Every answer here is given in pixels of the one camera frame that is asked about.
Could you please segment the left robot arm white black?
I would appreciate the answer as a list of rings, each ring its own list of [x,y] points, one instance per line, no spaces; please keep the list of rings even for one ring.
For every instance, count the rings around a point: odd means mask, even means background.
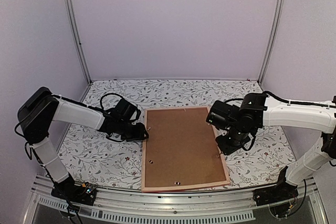
[[[68,181],[71,175],[61,161],[51,136],[57,126],[84,126],[105,134],[108,140],[116,134],[119,142],[149,138],[146,127],[138,121],[141,110],[122,95],[111,95],[118,97],[118,101],[106,109],[102,103],[87,105],[52,93],[48,87],[40,87],[18,109],[15,133],[26,141],[46,173],[58,183],[58,192],[67,200],[77,197],[78,188]]]

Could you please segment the pink wooden photo frame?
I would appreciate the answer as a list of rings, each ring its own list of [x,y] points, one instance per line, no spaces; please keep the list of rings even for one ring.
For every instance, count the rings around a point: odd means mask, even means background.
[[[143,142],[141,190],[184,191],[230,184],[224,155],[207,123],[207,106],[147,109],[149,138]]]

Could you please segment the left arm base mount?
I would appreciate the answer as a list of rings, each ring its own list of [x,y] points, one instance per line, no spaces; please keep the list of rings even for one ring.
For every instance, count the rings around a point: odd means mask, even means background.
[[[93,206],[97,195],[96,185],[89,182],[76,183],[70,174],[67,174],[60,182],[55,181],[52,177],[51,181],[54,185],[51,191],[53,197]]]

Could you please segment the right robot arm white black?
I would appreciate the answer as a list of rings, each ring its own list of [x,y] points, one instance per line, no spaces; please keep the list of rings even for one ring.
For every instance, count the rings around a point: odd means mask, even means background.
[[[320,133],[317,141],[297,161],[287,165],[278,175],[271,190],[276,201],[284,200],[305,178],[335,159],[335,101],[296,101],[283,99],[270,91],[249,93],[240,105],[217,100],[211,106],[206,122],[225,134],[216,138],[224,155],[247,150],[258,130],[281,126]]]

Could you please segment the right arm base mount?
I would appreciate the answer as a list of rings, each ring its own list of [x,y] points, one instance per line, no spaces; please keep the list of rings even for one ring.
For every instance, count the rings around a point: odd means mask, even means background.
[[[253,200],[257,206],[276,203],[298,196],[298,186],[288,183],[286,178],[286,171],[288,166],[284,167],[278,176],[277,183],[271,187],[265,187],[261,189],[255,189],[253,191]]]

